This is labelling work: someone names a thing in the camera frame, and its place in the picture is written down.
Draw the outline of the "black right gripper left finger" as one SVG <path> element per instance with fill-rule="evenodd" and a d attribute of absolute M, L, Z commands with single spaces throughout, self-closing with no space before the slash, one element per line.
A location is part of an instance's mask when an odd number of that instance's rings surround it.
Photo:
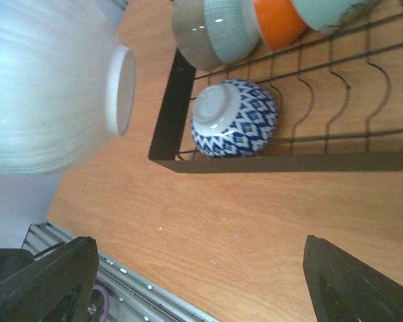
<path fill-rule="evenodd" d="M 97 243 L 77 237 L 0 282 L 0 321 L 89 321 Z"/>

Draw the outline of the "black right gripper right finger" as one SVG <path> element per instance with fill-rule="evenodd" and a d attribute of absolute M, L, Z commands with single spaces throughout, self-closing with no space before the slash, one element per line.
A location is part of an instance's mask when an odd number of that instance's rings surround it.
<path fill-rule="evenodd" d="M 318 321 L 403 321 L 403 286 L 328 240 L 306 238 L 303 270 Z"/>

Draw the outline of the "red white patterned bowl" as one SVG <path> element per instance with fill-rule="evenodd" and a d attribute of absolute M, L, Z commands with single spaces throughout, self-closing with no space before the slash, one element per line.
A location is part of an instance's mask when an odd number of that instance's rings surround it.
<path fill-rule="evenodd" d="M 255 83 L 227 79 L 196 98 L 191 136 L 212 158 L 254 156 L 269 142 L 279 119 L 273 95 Z"/>

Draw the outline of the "orange bowl white inside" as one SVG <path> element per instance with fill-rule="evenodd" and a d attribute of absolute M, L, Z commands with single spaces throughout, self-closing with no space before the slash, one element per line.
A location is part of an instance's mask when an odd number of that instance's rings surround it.
<path fill-rule="evenodd" d="M 253 1 L 263 43 L 272 50 L 299 38 L 308 28 L 290 0 Z"/>

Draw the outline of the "plain mint green bowl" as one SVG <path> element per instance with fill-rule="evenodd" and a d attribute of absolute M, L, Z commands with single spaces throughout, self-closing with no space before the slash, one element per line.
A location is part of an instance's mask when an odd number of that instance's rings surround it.
<path fill-rule="evenodd" d="M 333 34 L 376 6 L 374 0 L 292 0 L 306 25 L 321 34 Z"/>

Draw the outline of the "green patterned bowl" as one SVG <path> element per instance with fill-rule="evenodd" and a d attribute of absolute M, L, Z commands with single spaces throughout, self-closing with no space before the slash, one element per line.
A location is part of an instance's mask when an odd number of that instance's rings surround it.
<path fill-rule="evenodd" d="M 244 59 L 261 41 L 252 1 L 204 1 L 203 5 L 208 38 L 221 63 Z"/>

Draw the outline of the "beige floral bowl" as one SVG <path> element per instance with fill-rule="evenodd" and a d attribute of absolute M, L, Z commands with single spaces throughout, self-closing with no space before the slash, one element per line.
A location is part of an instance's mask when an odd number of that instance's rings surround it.
<path fill-rule="evenodd" d="M 211 71 L 222 64 L 208 37 L 203 1 L 173 1 L 171 27 L 177 48 L 194 68 Z"/>

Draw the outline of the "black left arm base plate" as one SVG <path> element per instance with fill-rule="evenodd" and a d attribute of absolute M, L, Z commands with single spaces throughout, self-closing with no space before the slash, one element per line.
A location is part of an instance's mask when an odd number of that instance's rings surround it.
<path fill-rule="evenodd" d="M 63 245 L 64 242 L 60 242 L 36 255 L 22 248 L 0 248 L 0 282 Z"/>

